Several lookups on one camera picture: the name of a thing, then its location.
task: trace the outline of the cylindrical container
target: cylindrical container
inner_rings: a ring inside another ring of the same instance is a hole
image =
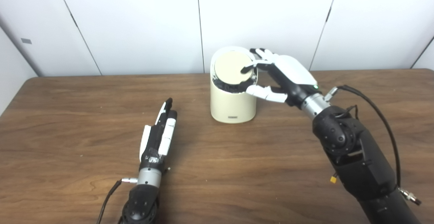
[[[219,122],[242,123],[256,114],[256,97],[240,92],[238,85],[246,80],[256,84],[256,68],[242,74],[241,69],[255,60],[245,48],[228,46],[219,49],[211,59],[211,115]]]

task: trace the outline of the round lid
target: round lid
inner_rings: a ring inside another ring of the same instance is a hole
[[[240,72],[251,61],[248,55],[241,52],[230,51],[224,53],[214,63],[215,74],[224,83],[232,85],[240,84],[252,75],[253,69],[246,74]]]

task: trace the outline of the black cable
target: black cable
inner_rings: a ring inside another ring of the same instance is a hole
[[[351,112],[351,110],[354,109],[354,108],[355,108],[355,119],[359,120],[358,119],[358,107],[357,107],[357,105],[352,105],[352,106],[348,107],[347,110],[344,113],[338,114],[336,116],[336,118],[344,118],[344,117],[346,117]]]
[[[122,180],[119,180],[113,185],[113,187],[110,189],[110,191],[107,194],[107,197],[104,200],[104,203],[102,203],[101,211],[99,212],[98,220],[96,220],[96,224],[101,223],[102,215],[104,214],[105,206],[107,205],[107,202],[110,198],[110,196],[115,192],[116,188],[118,188],[122,183]]]
[[[401,164],[399,160],[398,146],[396,144],[395,136],[393,135],[392,129],[390,128],[390,125],[386,120],[386,117],[384,117],[383,113],[381,113],[380,109],[374,104],[374,102],[372,102],[368,97],[361,93],[361,91],[347,85],[338,86],[338,89],[349,91],[362,97],[366,102],[368,102],[368,104],[371,105],[371,107],[377,112],[378,116],[383,121],[384,125],[386,126],[387,132],[389,133],[390,140],[392,141],[393,153],[395,154],[396,182],[398,187],[401,187]]]

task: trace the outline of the white wall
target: white wall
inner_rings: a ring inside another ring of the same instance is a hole
[[[434,0],[334,0],[312,70],[410,68],[434,36]]]
[[[63,0],[0,0],[0,25],[41,75],[100,75]]]
[[[101,73],[203,72],[197,0],[65,0]]]
[[[224,46],[267,48],[309,68],[332,0],[199,0],[203,58]]]
[[[0,115],[23,83],[36,74],[0,28]]]
[[[427,68],[434,71],[434,41],[426,48],[413,66],[414,69]]]

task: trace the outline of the black arm joint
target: black arm joint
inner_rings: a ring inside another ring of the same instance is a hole
[[[348,116],[338,117],[345,112],[337,106],[330,106],[313,120],[313,134],[331,156],[347,155],[356,149],[358,130],[354,130],[353,123],[346,120]]]
[[[153,224],[158,206],[158,188],[139,184],[130,190],[129,199],[122,210],[122,223]]]

